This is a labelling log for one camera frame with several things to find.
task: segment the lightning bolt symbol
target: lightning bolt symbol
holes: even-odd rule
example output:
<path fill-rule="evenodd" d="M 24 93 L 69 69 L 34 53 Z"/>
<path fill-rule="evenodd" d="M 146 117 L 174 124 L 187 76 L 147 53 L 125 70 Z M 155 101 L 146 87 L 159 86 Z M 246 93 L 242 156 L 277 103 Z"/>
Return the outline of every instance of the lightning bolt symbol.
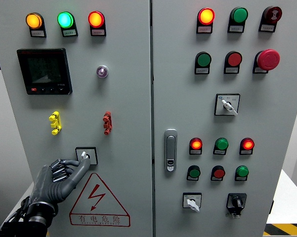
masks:
<path fill-rule="evenodd" d="M 97 204 L 101 201 L 101 199 L 103 199 L 103 197 L 104 197 L 104 195 L 105 195 L 105 194 L 99 194 L 99 195 L 95 195 L 95 196 L 93 196 L 94 193 L 98 190 L 99 187 L 100 187 L 100 185 L 97 184 L 97 185 L 94 187 L 94 189 L 92 190 L 92 192 L 91 192 L 91 194 L 89 195 L 89 197 L 88 197 L 88 199 L 90 199 L 90 198 L 95 198 L 95 197 L 100 197 L 100 199 L 97 201 L 97 203 L 96 203 L 94 206 L 91 207 L 91 210 L 90 210 L 90 211 L 93 211 L 93 210 L 96 209 L 95 206 L 97 206 Z"/>

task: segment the electrical hazard warning sign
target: electrical hazard warning sign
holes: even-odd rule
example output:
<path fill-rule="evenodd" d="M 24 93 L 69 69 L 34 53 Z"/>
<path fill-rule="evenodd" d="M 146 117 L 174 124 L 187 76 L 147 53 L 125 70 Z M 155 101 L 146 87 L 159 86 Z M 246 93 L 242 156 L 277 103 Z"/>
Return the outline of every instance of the electrical hazard warning sign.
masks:
<path fill-rule="evenodd" d="M 92 173 L 69 213 L 72 225 L 130 227 L 130 216 L 100 176 Z"/>

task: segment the yellow terminal connector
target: yellow terminal connector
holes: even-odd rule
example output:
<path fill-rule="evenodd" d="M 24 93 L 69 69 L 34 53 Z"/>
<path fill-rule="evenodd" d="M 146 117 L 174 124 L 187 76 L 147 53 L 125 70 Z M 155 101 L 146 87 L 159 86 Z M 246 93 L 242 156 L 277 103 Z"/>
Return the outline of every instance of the yellow terminal connector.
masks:
<path fill-rule="evenodd" d="M 51 134 L 57 135 L 62 128 L 59 112 L 55 111 L 54 113 L 52 113 L 52 115 L 49 116 L 48 120 L 51 121 L 50 127 L 54 128 Z"/>

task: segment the robotic hand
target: robotic hand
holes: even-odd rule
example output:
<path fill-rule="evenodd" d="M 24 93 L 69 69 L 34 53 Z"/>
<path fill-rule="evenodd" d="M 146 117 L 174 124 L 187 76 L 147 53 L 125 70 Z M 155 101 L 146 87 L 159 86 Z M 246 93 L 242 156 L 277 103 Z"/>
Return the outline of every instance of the robotic hand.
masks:
<path fill-rule="evenodd" d="M 0 227 L 0 237 L 46 236 L 47 228 L 58 213 L 57 204 L 76 188 L 89 167 L 88 156 L 81 162 L 58 159 L 50 166 L 43 166 L 35 180 L 32 195 L 24 199 L 21 208 Z"/>

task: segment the digital power meter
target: digital power meter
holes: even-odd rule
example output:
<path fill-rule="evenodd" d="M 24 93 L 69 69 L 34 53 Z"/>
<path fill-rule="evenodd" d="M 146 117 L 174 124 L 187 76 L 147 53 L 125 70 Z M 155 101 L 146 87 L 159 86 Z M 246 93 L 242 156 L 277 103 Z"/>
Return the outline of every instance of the digital power meter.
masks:
<path fill-rule="evenodd" d="M 17 54 L 29 95 L 68 95 L 73 92 L 66 49 L 19 49 Z"/>

